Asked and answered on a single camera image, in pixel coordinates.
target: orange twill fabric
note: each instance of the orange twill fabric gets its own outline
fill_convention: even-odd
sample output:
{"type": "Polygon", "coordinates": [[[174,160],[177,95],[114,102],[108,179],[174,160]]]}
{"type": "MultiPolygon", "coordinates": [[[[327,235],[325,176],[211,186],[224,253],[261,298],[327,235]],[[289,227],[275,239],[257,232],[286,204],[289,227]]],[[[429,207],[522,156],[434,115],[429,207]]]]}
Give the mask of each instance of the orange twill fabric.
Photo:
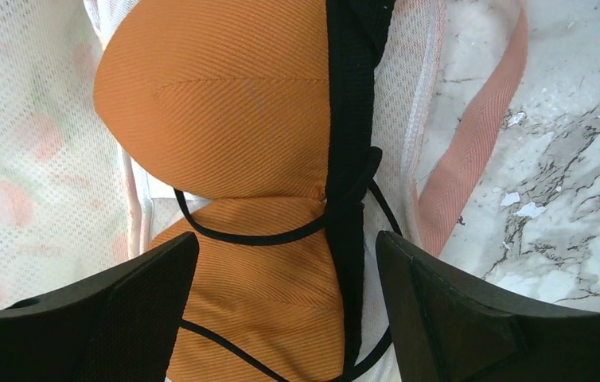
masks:
{"type": "MultiPolygon", "coordinates": [[[[275,234],[324,211],[328,73],[323,0],[142,0],[103,55],[95,108],[148,172],[213,200],[193,214],[200,224],[275,234]]],[[[182,220],[152,246],[189,230],[182,220]]],[[[184,319],[289,380],[342,373],[342,301],[323,231],[267,247],[198,239],[184,319]]],[[[168,377],[266,378],[183,329],[168,377]]]]}
{"type": "Polygon", "coordinates": [[[513,1],[520,6],[520,13],[504,55],[466,107],[450,147],[429,176],[419,200],[414,201],[419,206],[424,249],[435,257],[441,255],[485,172],[504,114],[523,79],[528,60],[528,7],[526,0],[513,1]]]}

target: orange padded cup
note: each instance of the orange padded cup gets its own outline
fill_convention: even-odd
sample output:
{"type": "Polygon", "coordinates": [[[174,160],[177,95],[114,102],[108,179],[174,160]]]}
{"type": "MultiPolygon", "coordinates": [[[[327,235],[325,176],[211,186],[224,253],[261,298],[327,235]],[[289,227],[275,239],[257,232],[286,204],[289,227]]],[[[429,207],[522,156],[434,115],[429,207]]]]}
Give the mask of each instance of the orange padded cup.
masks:
{"type": "Polygon", "coordinates": [[[106,48],[95,105],[177,189],[321,198],[328,37],[321,0],[142,0],[106,48]]]}
{"type": "MultiPolygon", "coordinates": [[[[330,105],[325,0],[142,0],[103,55],[95,107],[149,173],[213,202],[206,227],[268,235],[323,213],[330,105]]],[[[159,245],[190,230],[185,220],[159,245]]],[[[246,247],[199,236],[184,319],[289,380],[342,372],[343,313],[323,231],[246,247]]],[[[180,329],[168,376],[265,376],[180,329]]]]}

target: seam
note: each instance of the seam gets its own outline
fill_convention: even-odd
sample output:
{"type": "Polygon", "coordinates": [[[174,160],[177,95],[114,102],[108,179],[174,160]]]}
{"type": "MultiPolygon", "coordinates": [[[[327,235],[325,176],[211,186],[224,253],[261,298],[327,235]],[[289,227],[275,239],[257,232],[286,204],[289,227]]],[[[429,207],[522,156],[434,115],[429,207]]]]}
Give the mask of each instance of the seam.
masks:
{"type": "Polygon", "coordinates": [[[270,80],[270,81],[295,81],[295,82],[317,82],[317,83],[328,83],[328,79],[322,78],[270,78],[270,77],[228,77],[228,78],[204,78],[198,80],[179,80],[170,82],[168,84],[162,85],[155,91],[155,95],[157,96],[159,92],[164,90],[165,88],[170,88],[176,85],[182,84],[194,84],[194,83],[202,83],[202,82],[216,82],[216,81],[244,81],[244,80],[270,80]]]}

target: white fabric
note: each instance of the white fabric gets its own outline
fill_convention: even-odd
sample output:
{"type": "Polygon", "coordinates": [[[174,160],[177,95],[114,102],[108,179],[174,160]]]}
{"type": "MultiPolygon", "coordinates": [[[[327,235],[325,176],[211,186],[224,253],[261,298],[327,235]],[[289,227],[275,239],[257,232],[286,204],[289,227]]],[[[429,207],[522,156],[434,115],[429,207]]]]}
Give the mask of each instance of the white fabric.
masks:
{"type": "Polygon", "coordinates": [[[92,105],[82,2],[0,2],[0,308],[139,252],[130,169],[92,105]]]}
{"type": "MultiPolygon", "coordinates": [[[[443,14],[444,3],[439,0],[398,0],[384,56],[375,71],[372,145],[383,152],[376,181],[403,235],[413,242],[417,241],[412,213],[413,172],[438,71],[443,14]]],[[[392,229],[372,195],[367,195],[364,204],[366,261],[359,360],[371,352],[388,326],[375,239],[377,232],[392,229]]],[[[371,380],[400,380],[393,349],[359,379],[371,380]]]]}

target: black strap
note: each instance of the black strap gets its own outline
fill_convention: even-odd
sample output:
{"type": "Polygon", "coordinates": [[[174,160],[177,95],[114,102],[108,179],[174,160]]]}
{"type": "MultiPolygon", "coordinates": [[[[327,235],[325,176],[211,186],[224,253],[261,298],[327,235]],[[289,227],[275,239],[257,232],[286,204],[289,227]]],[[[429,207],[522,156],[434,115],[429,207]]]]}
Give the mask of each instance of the black strap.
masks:
{"type": "MultiPolygon", "coordinates": [[[[389,224],[392,226],[392,230],[399,235],[403,235],[403,233],[401,232],[401,228],[394,216],[394,212],[389,207],[389,204],[387,203],[386,199],[384,198],[384,195],[382,194],[380,187],[372,179],[375,172],[377,171],[377,166],[380,164],[381,156],[382,156],[382,151],[380,149],[377,149],[376,147],[373,147],[371,149],[370,160],[368,160],[368,164],[366,165],[364,172],[359,177],[358,184],[356,184],[352,188],[352,191],[350,192],[349,196],[351,196],[352,193],[359,192],[362,178],[366,177],[365,178],[366,181],[364,181],[364,183],[367,184],[368,189],[370,190],[372,195],[375,197],[377,203],[382,208],[384,215],[387,217],[389,224]]],[[[293,240],[285,241],[289,237],[293,238],[294,240],[299,240],[299,239],[306,237],[308,235],[311,235],[312,233],[315,233],[316,231],[321,229],[321,227],[320,227],[316,231],[310,232],[305,235],[305,233],[309,231],[305,227],[308,227],[312,224],[316,224],[316,222],[319,222],[319,224],[320,223],[325,224],[325,222],[327,220],[333,219],[336,216],[339,216],[339,214],[336,215],[334,213],[331,216],[327,216],[328,215],[328,212],[327,212],[324,215],[318,217],[316,220],[313,220],[312,222],[310,222],[300,228],[296,228],[293,231],[284,232],[284,233],[276,234],[276,235],[269,235],[269,236],[234,235],[234,234],[228,234],[228,233],[224,233],[224,232],[214,231],[212,229],[203,227],[201,225],[198,225],[198,227],[196,227],[195,223],[193,223],[194,219],[192,218],[192,215],[190,214],[190,212],[187,208],[187,204],[185,203],[185,197],[183,196],[183,192],[176,190],[176,196],[177,196],[179,205],[181,205],[181,210],[185,214],[185,218],[195,228],[195,230],[197,230],[202,235],[205,235],[205,236],[210,237],[215,240],[220,240],[220,237],[227,237],[231,240],[243,241],[243,243],[235,242],[235,244],[262,246],[262,245],[276,245],[276,244],[288,243],[289,241],[293,241],[293,240]]],[[[340,211],[341,207],[336,207],[335,210],[340,211]]],[[[279,375],[277,372],[268,368],[267,366],[265,366],[265,364],[256,360],[250,354],[246,353],[240,347],[231,343],[226,338],[220,336],[218,333],[215,333],[209,329],[206,329],[203,326],[200,326],[198,324],[195,324],[193,322],[189,322],[186,320],[181,320],[180,325],[181,325],[181,328],[183,328],[183,329],[189,330],[195,334],[199,334],[200,336],[202,336],[204,338],[207,338],[213,342],[216,342],[218,345],[222,346],[229,352],[238,356],[241,360],[243,360],[244,362],[253,366],[254,368],[258,369],[261,373],[265,374],[266,376],[269,376],[271,379],[276,380],[278,382],[289,382],[287,379],[285,379],[284,377],[279,375]]],[[[387,330],[384,332],[384,335],[382,336],[382,338],[377,342],[377,345],[375,346],[375,348],[361,362],[359,362],[355,366],[345,368],[345,371],[343,372],[343,374],[341,376],[333,378],[329,382],[350,382],[350,381],[353,381],[356,378],[362,376],[370,368],[372,368],[372,366],[374,366],[377,363],[377,361],[379,361],[382,358],[382,356],[384,355],[384,353],[387,352],[387,349],[389,349],[389,346],[391,346],[391,344],[392,344],[392,334],[391,334],[391,331],[389,330],[389,328],[387,328],[387,330]]]]}
{"type": "MultiPolygon", "coordinates": [[[[360,176],[371,146],[375,67],[387,42],[395,0],[325,0],[328,30],[330,145],[326,210],[339,203],[360,176]]],[[[360,200],[367,190],[363,189],[360,200]]],[[[345,328],[343,368],[360,353],[364,305],[363,205],[325,226],[342,295],[345,328]]]]}

